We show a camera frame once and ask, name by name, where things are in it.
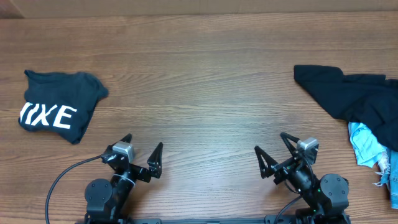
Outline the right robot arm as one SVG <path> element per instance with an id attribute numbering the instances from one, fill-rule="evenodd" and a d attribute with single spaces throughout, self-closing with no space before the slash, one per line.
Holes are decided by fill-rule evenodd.
<path id="1" fill-rule="evenodd" d="M 264 217 L 265 223 L 349 224 L 345 214 L 349 206 L 349 182 L 338 174 L 318 178 L 312 165 L 316 162 L 319 143 L 310 137 L 299 139 L 280 133 L 292 157 L 278 163 L 259 146 L 254 147 L 263 179 L 274 178 L 276 185 L 283 183 L 298 197 L 289 202 L 277 215 Z"/>

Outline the plain black t-shirt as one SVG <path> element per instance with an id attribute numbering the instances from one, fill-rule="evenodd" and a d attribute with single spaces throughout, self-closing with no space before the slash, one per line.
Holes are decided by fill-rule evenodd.
<path id="1" fill-rule="evenodd" d="M 397 150 L 397 80 L 345 75 L 338 67 L 295 65 L 294 80 L 333 118 L 365 124 L 383 146 Z"/>

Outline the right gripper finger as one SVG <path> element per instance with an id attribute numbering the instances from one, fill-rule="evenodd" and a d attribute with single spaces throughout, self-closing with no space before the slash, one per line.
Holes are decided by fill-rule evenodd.
<path id="1" fill-rule="evenodd" d="M 266 153 L 259 146 L 255 146 L 254 150 L 259 163 L 261 177 L 265 179 L 274 175 L 276 171 L 275 166 L 278 165 L 278 162 L 276 162 L 270 155 L 268 155 L 268 153 Z"/>
<path id="2" fill-rule="evenodd" d="M 292 142 L 298 143 L 300 139 L 285 132 L 281 132 L 280 137 L 283 140 L 289 152 L 291 153 L 291 155 L 293 155 L 296 148 L 293 146 Z"/>

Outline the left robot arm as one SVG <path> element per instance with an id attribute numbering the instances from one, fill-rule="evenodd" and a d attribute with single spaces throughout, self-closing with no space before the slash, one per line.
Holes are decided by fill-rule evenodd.
<path id="1" fill-rule="evenodd" d="M 87 202 L 85 223 L 133 223 L 122 214 L 127 199 L 138 180 L 149 183 L 162 174 L 163 143 L 160 142 L 147 160 L 148 168 L 133 164 L 132 135 L 127 134 L 109 145 L 100 158 L 113 169 L 110 180 L 95 179 L 85 189 Z"/>

